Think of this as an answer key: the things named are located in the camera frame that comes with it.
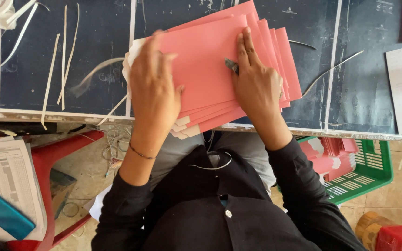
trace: smartphone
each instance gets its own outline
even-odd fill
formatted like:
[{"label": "smartphone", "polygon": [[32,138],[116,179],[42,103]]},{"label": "smartphone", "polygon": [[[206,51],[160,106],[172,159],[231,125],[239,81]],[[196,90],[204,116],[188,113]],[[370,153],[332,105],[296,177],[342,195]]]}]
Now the smartphone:
[{"label": "smartphone", "polygon": [[23,240],[35,223],[0,196],[0,227],[17,240]]}]

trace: hand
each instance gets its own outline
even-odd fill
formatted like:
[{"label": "hand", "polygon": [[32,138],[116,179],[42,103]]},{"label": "hand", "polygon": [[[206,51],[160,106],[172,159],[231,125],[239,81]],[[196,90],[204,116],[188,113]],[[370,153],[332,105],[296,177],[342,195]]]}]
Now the hand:
[{"label": "hand", "polygon": [[271,67],[260,62],[246,27],[237,36],[239,76],[232,74],[237,100],[255,124],[266,123],[280,113],[279,98],[283,78]]},{"label": "hand", "polygon": [[[176,54],[162,54],[159,51],[162,33],[156,31],[143,45],[131,66],[129,83],[136,119],[134,132],[141,134],[141,141],[144,140],[143,137],[147,137],[145,140],[156,142],[155,145],[159,148],[178,117],[181,110],[181,94],[184,90],[184,86],[175,89],[171,77],[171,64]],[[147,153],[139,146],[133,146],[137,151],[143,151],[141,153],[144,155],[154,154],[154,152]]]},{"label": "hand", "polygon": [[293,138],[280,114],[283,78],[276,70],[260,62],[249,27],[237,36],[237,54],[239,76],[232,72],[232,79],[238,103],[254,124],[266,148],[279,150]]}]

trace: table surface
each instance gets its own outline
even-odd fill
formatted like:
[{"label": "table surface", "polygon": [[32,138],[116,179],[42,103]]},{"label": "table surface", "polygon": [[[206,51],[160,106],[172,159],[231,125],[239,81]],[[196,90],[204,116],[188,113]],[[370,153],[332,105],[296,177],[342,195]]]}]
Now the table surface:
[{"label": "table surface", "polygon": [[[28,0],[15,1],[19,9]],[[283,109],[294,134],[402,139],[395,123],[385,52],[402,48],[402,0],[254,0],[260,19],[270,28],[286,27],[300,85],[305,91],[323,72],[364,50],[326,73],[302,99]],[[77,0],[66,1],[69,58],[77,24]],[[61,33],[47,103],[46,121],[97,123],[125,96],[121,62],[98,71],[90,88],[76,98],[77,85],[99,63],[123,57],[133,39],[155,30],[177,26],[238,3],[238,0],[106,0],[83,1],[75,51],[65,90],[61,91],[63,1],[44,0],[26,29],[13,57],[0,69],[0,121],[39,121],[57,33]],[[17,27],[1,36],[0,59],[14,47],[30,10]],[[119,106],[107,123],[131,123],[130,100]],[[247,117],[218,129],[253,130]]]}]

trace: green plastic basket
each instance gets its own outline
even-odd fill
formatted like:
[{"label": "green plastic basket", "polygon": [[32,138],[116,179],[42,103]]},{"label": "green plastic basket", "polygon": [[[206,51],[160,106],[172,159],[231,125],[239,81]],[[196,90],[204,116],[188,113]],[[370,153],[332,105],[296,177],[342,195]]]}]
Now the green plastic basket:
[{"label": "green plastic basket", "polygon": [[[312,138],[315,137],[296,137],[298,142]],[[380,149],[376,152],[374,140],[356,139],[356,144],[356,169],[324,184],[329,201],[337,205],[385,186],[394,178],[388,141],[379,141]]]}]

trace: beaded bracelet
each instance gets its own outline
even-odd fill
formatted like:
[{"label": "beaded bracelet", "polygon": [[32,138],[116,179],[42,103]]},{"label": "beaded bracelet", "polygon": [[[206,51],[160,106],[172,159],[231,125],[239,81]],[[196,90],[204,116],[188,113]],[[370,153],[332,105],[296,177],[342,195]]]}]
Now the beaded bracelet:
[{"label": "beaded bracelet", "polygon": [[140,157],[144,157],[146,159],[155,159],[158,157],[158,155],[156,155],[156,157],[147,157],[139,152],[137,152],[132,146],[131,146],[131,142],[128,143],[128,146],[130,146],[131,150],[133,150],[133,152],[137,153],[137,155],[139,155]]}]

